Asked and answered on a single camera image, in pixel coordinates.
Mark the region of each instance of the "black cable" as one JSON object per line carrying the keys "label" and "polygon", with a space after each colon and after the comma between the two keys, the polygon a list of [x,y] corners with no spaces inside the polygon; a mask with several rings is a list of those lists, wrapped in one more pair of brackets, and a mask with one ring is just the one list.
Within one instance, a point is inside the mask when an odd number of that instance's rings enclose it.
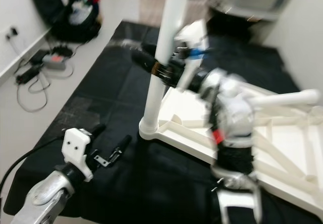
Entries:
{"label": "black cable", "polygon": [[47,45],[49,46],[49,50],[52,52],[52,46],[49,42],[49,39],[45,36],[45,41],[47,42]]}
{"label": "black cable", "polygon": [[9,174],[11,173],[11,171],[22,161],[24,160],[26,157],[30,156],[31,154],[33,154],[34,152],[42,149],[43,147],[51,144],[52,142],[55,142],[56,140],[59,140],[61,137],[55,137],[51,140],[49,140],[48,142],[38,146],[38,147],[35,147],[33,149],[31,149],[29,152],[25,153],[24,155],[22,155],[20,158],[18,158],[11,166],[10,168],[7,170],[7,172],[5,173],[4,177],[2,178],[1,180],[1,183],[0,183],[0,197],[1,197],[1,193],[2,193],[2,189],[5,185],[5,181],[6,179],[8,178]]}
{"label": "black cable", "polygon": [[21,57],[22,58],[22,56],[20,56],[20,52],[19,52],[19,50],[16,48],[16,46],[12,43],[12,41],[9,39],[9,41],[8,41],[9,43],[10,43],[10,45],[11,45],[11,48],[13,49],[13,51],[15,51],[15,53],[17,54],[17,56],[19,56],[19,57]]}
{"label": "black cable", "polygon": [[26,61],[24,64],[22,64],[22,62],[24,62],[25,59],[21,59],[20,62],[18,63],[18,67],[17,69],[14,71],[14,75],[18,72],[18,70],[20,70],[22,67],[26,66],[29,61]]}
{"label": "black cable", "polygon": [[48,89],[48,88],[50,87],[51,82],[48,80],[48,78],[46,77],[46,75],[45,75],[44,73],[43,73],[43,75],[44,75],[45,79],[47,80],[48,85],[47,85],[47,86],[45,86],[45,87],[43,87],[42,89],[39,89],[39,90],[31,90],[31,87],[32,87],[33,85],[35,85],[35,84],[39,81],[39,79],[37,78],[37,79],[36,79],[36,81],[35,81],[35,82],[33,82],[33,83],[28,87],[28,92],[29,92],[29,93],[31,93],[31,94],[37,94],[37,93],[40,93],[40,92],[42,92],[42,91],[44,91],[44,90],[46,90],[46,89]]}
{"label": "black cable", "polygon": [[81,47],[81,46],[83,46],[83,45],[87,44],[88,42],[89,42],[89,41],[86,41],[86,42],[84,42],[84,43],[82,43],[82,44],[78,45],[78,46],[74,49],[73,54],[72,54],[69,58],[74,57],[74,56],[75,56],[75,54],[76,54],[77,49],[79,49],[79,47]]}
{"label": "black cable", "polygon": [[40,111],[40,110],[42,110],[42,109],[44,109],[45,108],[45,106],[47,105],[47,103],[48,103],[48,95],[47,95],[47,91],[46,91],[46,88],[45,88],[45,86],[44,86],[44,83],[43,83],[43,81],[41,80],[41,78],[37,75],[37,79],[40,81],[40,83],[41,83],[41,86],[42,86],[42,90],[41,91],[43,91],[44,92],[44,94],[45,94],[45,104],[43,105],[43,106],[41,106],[41,107],[39,107],[39,108],[36,108],[36,109],[29,109],[29,108],[27,108],[26,106],[24,106],[22,103],[21,103],[21,100],[20,100],[20,95],[19,95],[19,89],[20,89],[20,87],[21,87],[21,84],[19,84],[18,85],[18,87],[17,87],[17,103],[20,105],[20,107],[24,110],[24,111],[26,111],[26,112],[29,112],[29,113],[34,113],[34,112],[38,112],[38,111]]}
{"label": "black cable", "polygon": [[21,69],[22,67],[26,66],[29,63],[29,61],[26,61],[26,59],[21,56],[19,50],[16,48],[16,46],[12,43],[12,41],[10,39],[9,39],[9,43],[10,43],[10,46],[13,49],[13,51],[16,53],[16,55],[21,58],[20,62],[18,63],[17,69],[14,71],[14,74],[16,74],[18,72],[18,70]]}

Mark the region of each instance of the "white support strut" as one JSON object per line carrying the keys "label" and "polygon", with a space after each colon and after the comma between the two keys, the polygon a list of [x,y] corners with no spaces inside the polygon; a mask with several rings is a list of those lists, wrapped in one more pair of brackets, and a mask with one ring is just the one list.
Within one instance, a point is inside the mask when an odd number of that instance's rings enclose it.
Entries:
{"label": "white support strut", "polygon": [[[174,51],[174,37],[185,16],[187,0],[166,0],[158,36],[155,58],[162,64],[167,64]],[[150,78],[145,113],[139,123],[139,133],[144,139],[149,138],[158,129],[158,114],[162,103],[165,85],[156,76]]]}

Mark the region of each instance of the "wall socket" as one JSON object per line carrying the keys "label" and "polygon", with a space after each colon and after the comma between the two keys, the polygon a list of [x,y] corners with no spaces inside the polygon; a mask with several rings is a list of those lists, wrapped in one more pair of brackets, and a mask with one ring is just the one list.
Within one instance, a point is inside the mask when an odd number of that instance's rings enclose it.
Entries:
{"label": "wall socket", "polygon": [[12,37],[15,37],[19,34],[16,26],[10,26],[2,31],[0,31],[0,36],[4,37],[7,41]]}

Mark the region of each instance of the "white pipe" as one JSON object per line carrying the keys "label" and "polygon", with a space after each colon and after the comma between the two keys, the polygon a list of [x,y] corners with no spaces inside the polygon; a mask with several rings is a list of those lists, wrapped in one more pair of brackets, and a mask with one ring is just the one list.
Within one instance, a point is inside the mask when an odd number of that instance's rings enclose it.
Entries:
{"label": "white pipe", "polygon": [[[174,37],[179,31],[185,16],[187,0],[166,0],[161,21],[155,58],[167,64],[174,51]],[[150,78],[150,85],[143,118],[139,123],[139,133],[143,138],[158,129],[158,114],[162,103],[165,85],[156,76]]]}
{"label": "white pipe", "polygon": [[320,98],[320,93],[315,89],[303,90],[298,93],[277,94],[250,99],[254,106],[275,106],[286,104],[316,104]]}

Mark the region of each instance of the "red band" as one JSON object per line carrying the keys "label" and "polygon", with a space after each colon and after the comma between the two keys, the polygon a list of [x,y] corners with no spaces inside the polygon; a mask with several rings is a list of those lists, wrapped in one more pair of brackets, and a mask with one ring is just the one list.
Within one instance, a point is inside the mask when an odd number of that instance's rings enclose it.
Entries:
{"label": "red band", "polygon": [[217,145],[219,145],[224,140],[223,136],[222,136],[222,134],[221,134],[221,132],[219,130],[215,130],[213,132],[213,136],[214,136],[214,138],[216,140]]}

